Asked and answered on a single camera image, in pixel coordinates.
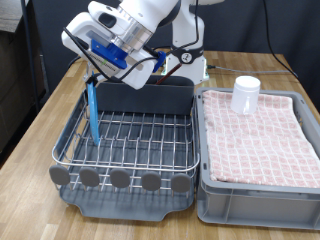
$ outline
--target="cable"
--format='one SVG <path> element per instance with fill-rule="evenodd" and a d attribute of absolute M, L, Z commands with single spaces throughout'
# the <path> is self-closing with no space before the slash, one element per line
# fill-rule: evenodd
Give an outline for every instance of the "cable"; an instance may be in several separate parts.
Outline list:
<path fill-rule="evenodd" d="M 180 49 L 182 49 L 182 48 L 186 48 L 186 47 L 189 47 L 189 46 L 191 46 L 191 45 L 194 45 L 194 44 L 196 44 L 196 43 L 199 41 L 199 28 L 198 28 L 198 6 L 199 6 L 199 0 L 196 0 L 196 1 L 197 1 L 197 2 L 196 2 L 196 9 L 195 9 L 195 12 L 194 12 L 195 22 L 196 22 L 196 35 L 197 35 L 196 40 L 195 40 L 194 42 L 191 42 L 191 43 L 182 45 L 181 47 L 178 47 L 178 48 L 176 48 L 176 49 L 173 49 L 173 50 L 167 52 L 167 54 L 166 54 L 167 56 L 168 56 L 169 54 L 177 51 L 177 50 L 180 50 Z"/>
<path fill-rule="evenodd" d="M 80 58 L 81 58 L 80 56 L 76 56 L 74 59 L 72 59 L 71 62 L 68 64 L 68 69 L 71 67 L 72 64 L 75 63 L 75 61 L 77 61 Z"/>
<path fill-rule="evenodd" d="M 219 67 L 219 66 L 212 66 L 212 65 L 208 65 L 207 66 L 208 69 L 221 69 L 221 70 L 226 70 L 226 71 L 230 71 L 230 72 L 240 72 L 240 73 L 290 73 L 287 70 L 275 70 L 275 71 L 242 71 L 242 70 L 236 70 L 236 69 L 230 69 L 230 68 L 223 68 L 223 67 Z"/>
<path fill-rule="evenodd" d="M 36 80 L 36 74 L 35 74 L 35 70 L 34 70 L 34 63 L 33 63 L 33 57 L 32 57 L 32 46 L 31 46 L 31 40 L 30 40 L 28 15 L 27 15 L 27 9 L 26 9 L 25 0 L 21 0 L 21 8 L 22 8 L 22 15 L 23 15 L 23 20 L 24 20 L 24 27 L 25 27 L 25 30 L 26 30 L 26 39 L 27 39 L 30 71 L 31 71 L 31 77 L 32 77 L 34 101 L 35 101 L 35 104 L 36 104 L 36 111 L 37 111 L 37 114 L 38 114 L 39 111 L 40 111 L 40 103 L 39 103 L 39 98 L 38 98 L 37 80 Z"/>
<path fill-rule="evenodd" d="M 72 35 L 72 33 L 69 32 L 69 30 L 67 28 L 63 28 L 63 30 L 68 34 L 68 36 L 71 38 L 71 40 L 77 45 L 77 47 L 81 50 L 81 52 L 88 58 L 88 60 L 92 63 L 92 65 L 102 74 L 102 76 L 107 79 L 108 81 L 111 82 L 121 82 L 124 78 L 126 78 L 139 64 L 143 63 L 144 61 L 148 61 L 148 60 L 156 60 L 158 58 L 156 57 L 149 57 L 149 58 L 144 58 L 142 60 L 140 60 L 139 62 L 136 62 L 121 78 L 118 78 L 118 81 L 115 81 L 114 79 L 111 79 L 110 77 L 108 77 L 98 66 L 98 64 L 96 64 L 95 61 L 92 60 L 92 58 L 90 57 L 90 55 L 86 52 L 86 50 L 80 45 L 80 43 L 78 42 L 78 40 Z"/>
<path fill-rule="evenodd" d="M 271 47 L 271 43 L 270 43 L 270 35 L 269 35 L 269 19 L 268 19 L 268 11 L 267 11 L 267 4 L 265 0 L 262 0 L 263 2 L 263 6 L 264 6 L 264 13 L 265 13 L 265 17 L 266 17 L 266 31 L 267 31 L 267 41 L 268 41 L 268 46 L 270 49 L 270 52 L 272 53 L 273 57 L 283 66 L 285 67 L 293 76 L 295 76 L 296 79 L 299 80 L 298 75 L 293 72 L 289 67 L 287 67 L 283 62 L 281 62 L 279 60 L 279 58 L 277 58 L 277 56 L 275 55 L 275 53 L 273 52 L 273 49 Z"/>
<path fill-rule="evenodd" d="M 158 57 L 158 52 L 156 52 L 153 48 L 148 45 L 143 46 L 143 50 L 147 51 L 151 56 Z"/>

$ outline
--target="white plastic cup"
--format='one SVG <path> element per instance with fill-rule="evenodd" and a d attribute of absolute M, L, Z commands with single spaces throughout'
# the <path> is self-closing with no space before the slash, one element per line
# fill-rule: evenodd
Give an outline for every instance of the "white plastic cup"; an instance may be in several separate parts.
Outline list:
<path fill-rule="evenodd" d="M 238 114 L 253 114 L 257 110 L 260 85 L 260 80 L 255 77 L 238 77 L 234 84 L 231 109 Z"/>

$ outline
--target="pink checkered towel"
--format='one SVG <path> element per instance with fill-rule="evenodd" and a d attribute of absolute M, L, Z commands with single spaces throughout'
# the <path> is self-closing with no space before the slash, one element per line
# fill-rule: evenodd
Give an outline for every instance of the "pink checkered towel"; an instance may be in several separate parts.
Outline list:
<path fill-rule="evenodd" d="M 230 108 L 232 93 L 203 93 L 213 181 L 320 188 L 320 163 L 292 99 L 259 95 L 253 115 Z"/>

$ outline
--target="gray plastic tray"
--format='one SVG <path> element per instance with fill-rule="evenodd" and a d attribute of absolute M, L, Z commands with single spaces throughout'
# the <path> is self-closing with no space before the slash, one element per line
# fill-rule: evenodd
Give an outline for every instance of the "gray plastic tray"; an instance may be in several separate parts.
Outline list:
<path fill-rule="evenodd" d="M 200 137 L 200 181 L 197 193 L 199 218 L 208 223 L 320 229 L 320 189 L 278 187 L 215 182 L 209 177 L 209 158 L 202 93 L 208 90 L 232 92 L 226 88 L 199 88 L 197 115 Z M 294 112 L 302 130 L 320 156 L 320 128 L 296 92 L 261 91 L 293 99 Z"/>

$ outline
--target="black wall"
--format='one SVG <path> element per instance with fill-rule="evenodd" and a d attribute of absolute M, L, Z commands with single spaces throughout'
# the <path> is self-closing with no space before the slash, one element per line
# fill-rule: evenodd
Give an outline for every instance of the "black wall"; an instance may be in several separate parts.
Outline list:
<path fill-rule="evenodd" d="M 75 57 L 61 43 L 62 27 L 78 13 L 87 11 L 90 0 L 33 0 L 45 66 L 52 92 Z M 117 0 L 100 0 L 117 6 Z M 299 75 L 312 101 L 320 109 L 320 1 L 266 0 L 271 44 Z M 262 0 L 225 0 L 199 7 L 206 24 L 206 50 L 268 53 Z M 150 46 L 171 44 L 171 26 L 159 29 Z"/>

